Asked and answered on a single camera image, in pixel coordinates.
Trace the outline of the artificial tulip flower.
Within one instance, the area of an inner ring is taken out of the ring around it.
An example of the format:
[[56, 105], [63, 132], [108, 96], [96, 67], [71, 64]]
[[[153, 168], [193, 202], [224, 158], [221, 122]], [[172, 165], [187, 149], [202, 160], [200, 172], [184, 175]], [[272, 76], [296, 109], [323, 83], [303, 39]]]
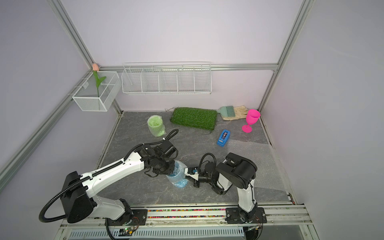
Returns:
[[103, 81], [107, 77], [105, 77], [105, 76], [99, 77], [98, 72], [100, 71], [100, 68], [96, 63], [92, 64], [92, 69], [93, 69], [93, 76], [94, 76], [95, 81], [96, 81], [97, 94], [98, 94], [98, 98], [99, 98], [100, 97], [99, 87], [100, 87], [101, 83], [103, 83]]

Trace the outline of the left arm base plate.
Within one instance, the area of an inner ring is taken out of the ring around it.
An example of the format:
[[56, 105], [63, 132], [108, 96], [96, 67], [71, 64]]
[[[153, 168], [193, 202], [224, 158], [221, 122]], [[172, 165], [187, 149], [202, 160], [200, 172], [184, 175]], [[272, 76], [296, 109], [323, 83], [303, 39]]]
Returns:
[[147, 221], [148, 210], [134, 209], [124, 213], [117, 220], [107, 219], [108, 226], [144, 226]]

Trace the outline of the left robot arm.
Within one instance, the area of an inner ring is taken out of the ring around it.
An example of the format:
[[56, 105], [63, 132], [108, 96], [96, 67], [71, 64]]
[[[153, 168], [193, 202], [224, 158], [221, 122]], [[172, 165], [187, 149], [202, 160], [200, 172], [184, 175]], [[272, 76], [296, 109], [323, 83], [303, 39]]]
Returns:
[[39, 213], [40, 222], [65, 219], [74, 224], [86, 218], [102, 218], [112, 226], [138, 224], [140, 219], [126, 200], [111, 200], [98, 196], [98, 193], [140, 171], [150, 178], [171, 175], [178, 150], [170, 140], [178, 132], [177, 129], [172, 130], [159, 142], [138, 144], [122, 159], [92, 172], [80, 175], [74, 171], [68, 174], [62, 190]]

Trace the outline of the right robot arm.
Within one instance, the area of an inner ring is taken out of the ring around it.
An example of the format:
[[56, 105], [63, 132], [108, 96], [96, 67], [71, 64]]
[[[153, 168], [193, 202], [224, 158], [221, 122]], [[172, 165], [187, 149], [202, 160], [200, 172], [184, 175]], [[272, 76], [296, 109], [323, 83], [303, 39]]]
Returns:
[[257, 170], [254, 162], [234, 153], [228, 153], [220, 163], [214, 154], [206, 153], [197, 167], [185, 168], [184, 174], [195, 188], [206, 183], [221, 196], [231, 187], [236, 187], [238, 205], [226, 209], [225, 221], [228, 224], [247, 224], [257, 218], [258, 203], [254, 192]]

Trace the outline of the blue tape dispenser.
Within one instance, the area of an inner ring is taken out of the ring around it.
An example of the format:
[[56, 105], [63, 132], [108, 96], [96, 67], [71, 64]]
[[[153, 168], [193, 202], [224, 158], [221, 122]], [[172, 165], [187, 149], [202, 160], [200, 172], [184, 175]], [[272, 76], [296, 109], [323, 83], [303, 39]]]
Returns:
[[220, 147], [224, 147], [226, 145], [226, 143], [228, 142], [230, 135], [231, 135], [230, 131], [223, 130], [218, 141], [217, 141], [217, 145]]

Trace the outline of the pink plastic wine glass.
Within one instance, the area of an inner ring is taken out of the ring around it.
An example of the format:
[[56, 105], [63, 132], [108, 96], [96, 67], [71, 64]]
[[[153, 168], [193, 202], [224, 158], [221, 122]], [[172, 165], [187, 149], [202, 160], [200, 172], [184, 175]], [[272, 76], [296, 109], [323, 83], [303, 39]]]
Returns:
[[247, 124], [242, 126], [242, 131], [245, 133], [251, 133], [252, 125], [259, 120], [260, 116], [261, 116], [261, 113], [259, 111], [254, 109], [249, 110], [246, 116]]

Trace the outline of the green artificial grass mat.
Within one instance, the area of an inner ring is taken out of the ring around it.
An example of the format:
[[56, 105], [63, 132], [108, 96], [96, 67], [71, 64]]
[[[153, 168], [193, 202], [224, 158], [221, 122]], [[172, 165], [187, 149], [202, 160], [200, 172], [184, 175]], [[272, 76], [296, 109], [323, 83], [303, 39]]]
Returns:
[[216, 110], [199, 108], [176, 108], [170, 121], [173, 124], [212, 132], [215, 129], [218, 113]]

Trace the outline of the bubble wrap sheet stack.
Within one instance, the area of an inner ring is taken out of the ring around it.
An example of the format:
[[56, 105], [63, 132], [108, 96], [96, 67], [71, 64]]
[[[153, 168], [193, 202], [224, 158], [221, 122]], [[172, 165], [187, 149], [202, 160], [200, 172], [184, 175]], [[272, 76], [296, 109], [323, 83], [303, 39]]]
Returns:
[[256, 164], [258, 168], [255, 179], [256, 187], [278, 191], [286, 190], [269, 145], [230, 140], [228, 152], [245, 157]]

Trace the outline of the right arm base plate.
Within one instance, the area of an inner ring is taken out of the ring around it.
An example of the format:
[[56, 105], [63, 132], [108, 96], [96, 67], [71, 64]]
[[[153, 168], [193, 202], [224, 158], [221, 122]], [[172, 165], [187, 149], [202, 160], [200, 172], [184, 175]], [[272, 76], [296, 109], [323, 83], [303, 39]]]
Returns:
[[225, 221], [228, 224], [265, 224], [268, 222], [264, 208], [254, 206], [250, 212], [240, 207], [226, 208]]

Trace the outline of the beige work glove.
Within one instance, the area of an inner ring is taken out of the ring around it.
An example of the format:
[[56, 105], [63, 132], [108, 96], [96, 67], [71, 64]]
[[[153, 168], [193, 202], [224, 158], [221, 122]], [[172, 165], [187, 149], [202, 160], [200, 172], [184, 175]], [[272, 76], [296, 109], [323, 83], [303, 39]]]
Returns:
[[217, 110], [217, 113], [221, 115], [225, 121], [233, 121], [239, 119], [245, 119], [248, 114], [248, 109], [245, 106], [233, 107], [225, 106]]

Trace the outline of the white mesh corner basket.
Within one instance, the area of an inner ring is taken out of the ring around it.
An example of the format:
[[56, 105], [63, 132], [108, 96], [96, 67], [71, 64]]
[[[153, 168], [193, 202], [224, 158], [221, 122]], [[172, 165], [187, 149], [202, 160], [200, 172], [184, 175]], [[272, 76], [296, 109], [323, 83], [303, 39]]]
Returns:
[[93, 71], [72, 98], [83, 112], [107, 112], [121, 87], [117, 72]]

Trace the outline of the white vent grille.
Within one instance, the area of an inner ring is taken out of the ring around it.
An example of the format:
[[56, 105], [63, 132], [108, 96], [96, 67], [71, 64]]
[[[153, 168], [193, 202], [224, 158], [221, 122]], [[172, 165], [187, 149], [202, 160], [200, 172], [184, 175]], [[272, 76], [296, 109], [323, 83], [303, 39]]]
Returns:
[[[111, 230], [116, 240], [133, 239], [192, 239], [244, 237], [242, 227], [201, 227], [201, 228], [141, 228], [130, 233], [127, 228]], [[109, 240], [106, 229], [77, 229], [72, 230], [68, 240]]]

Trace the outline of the aluminium front rail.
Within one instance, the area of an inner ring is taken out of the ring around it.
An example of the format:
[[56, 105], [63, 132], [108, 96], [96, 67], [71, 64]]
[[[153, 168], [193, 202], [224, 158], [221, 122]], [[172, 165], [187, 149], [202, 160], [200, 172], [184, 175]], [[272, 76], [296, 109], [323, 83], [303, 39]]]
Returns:
[[228, 224], [225, 221], [226, 208], [232, 205], [187, 205], [132, 207], [148, 210], [145, 227], [184, 227], [184, 226], [277, 226], [312, 225], [313, 222], [304, 205], [260, 205], [264, 208], [268, 222], [265, 224]]

